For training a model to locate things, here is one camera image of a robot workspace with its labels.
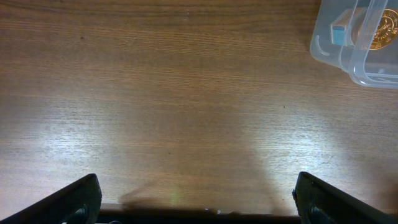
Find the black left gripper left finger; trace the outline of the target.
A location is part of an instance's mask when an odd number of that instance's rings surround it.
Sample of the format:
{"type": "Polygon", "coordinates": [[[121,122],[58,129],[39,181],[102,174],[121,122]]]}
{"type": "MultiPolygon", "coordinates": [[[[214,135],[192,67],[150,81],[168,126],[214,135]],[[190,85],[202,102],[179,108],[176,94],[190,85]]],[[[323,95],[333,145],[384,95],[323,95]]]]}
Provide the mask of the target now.
{"type": "Polygon", "coordinates": [[[1,220],[1,223],[95,223],[100,212],[101,199],[102,193],[96,174],[88,174],[1,220]]]}

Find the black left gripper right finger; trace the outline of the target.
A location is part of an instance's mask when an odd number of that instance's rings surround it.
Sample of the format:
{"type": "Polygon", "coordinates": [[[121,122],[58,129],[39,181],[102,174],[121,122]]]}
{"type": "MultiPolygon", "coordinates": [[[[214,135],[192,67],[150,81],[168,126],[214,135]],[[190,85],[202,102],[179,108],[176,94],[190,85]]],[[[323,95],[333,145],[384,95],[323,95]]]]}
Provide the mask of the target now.
{"type": "Polygon", "coordinates": [[[300,172],[292,192],[304,224],[397,224],[388,215],[315,177],[300,172]]]}

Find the small jar gold lid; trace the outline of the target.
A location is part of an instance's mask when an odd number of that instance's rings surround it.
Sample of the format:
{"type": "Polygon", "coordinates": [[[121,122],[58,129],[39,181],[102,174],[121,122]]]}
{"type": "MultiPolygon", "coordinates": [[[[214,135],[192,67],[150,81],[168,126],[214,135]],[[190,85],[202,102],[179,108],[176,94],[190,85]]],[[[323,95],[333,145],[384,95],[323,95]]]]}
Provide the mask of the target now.
{"type": "MultiPolygon", "coordinates": [[[[363,29],[366,9],[345,10],[330,25],[331,43],[354,47],[363,29]]],[[[380,50],[397,38],[397,10],[385,9],[371,43],[371,50],[380,50]]]]}

